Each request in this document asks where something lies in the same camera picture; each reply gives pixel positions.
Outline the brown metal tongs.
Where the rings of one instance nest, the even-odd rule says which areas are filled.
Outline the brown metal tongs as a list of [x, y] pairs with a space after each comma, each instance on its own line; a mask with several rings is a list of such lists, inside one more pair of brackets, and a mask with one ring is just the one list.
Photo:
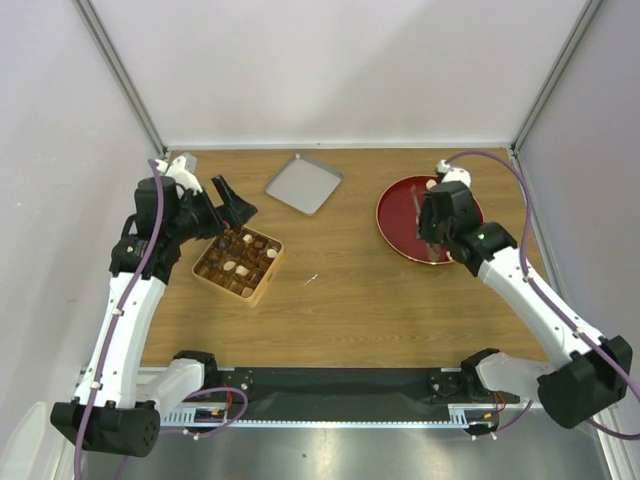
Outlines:
[[[418, 199], [417, 188], [415, 185], [411, 186], [410, 194], [416, 212], [415, 222], [416, 225], [419, 225], [421, 203]], [[450, 261], [448, 254], [438, 244], [426, 243], [426, 256], [429, 264], [446, 263]]]

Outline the silver tin lid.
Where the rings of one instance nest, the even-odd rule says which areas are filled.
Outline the silver tin lid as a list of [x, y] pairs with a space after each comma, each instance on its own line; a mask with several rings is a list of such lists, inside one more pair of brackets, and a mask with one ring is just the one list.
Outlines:
[[333, 167], [309, 155], [295, 153], [269, 180], [265, 193], [307, 215], [314, 215], [342, 182]]

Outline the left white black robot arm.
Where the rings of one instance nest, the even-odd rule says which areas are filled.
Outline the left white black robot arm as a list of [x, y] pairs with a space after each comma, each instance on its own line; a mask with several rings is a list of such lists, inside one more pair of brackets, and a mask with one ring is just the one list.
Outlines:
[[164, 416], [191, 394], [213, 398], [221, 375], [213, 354], [182, 350], [149, 384], [137, 384], [151, 320], [182, 245], [239, 228], [257, 209], [223, 176], [212, 183], [216, 206], [195, 180], [161, 175], [141, 180], [136, 211], [111, 251], [109, 299], [89, 365], [72, 399], [54, 404], [51, 424], [78, 452], [145, 457], [153, 449]]

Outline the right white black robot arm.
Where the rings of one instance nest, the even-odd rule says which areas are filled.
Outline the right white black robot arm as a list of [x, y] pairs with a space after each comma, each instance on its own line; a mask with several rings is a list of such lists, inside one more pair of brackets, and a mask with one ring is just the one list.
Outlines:
[[482, 222], [463, 182], [442, 182], [425, 192], [418, 236], [443, 246], [494, 290], [547, 355], [538, 362], [486, 349], [469, 357], [460, 377], [467, 399], [511, 393], [540, 403], [558, 425], [571, 429], [625, 397], [631, 345], [620, 336], [605, 337], [559, 298], [500, 224]]

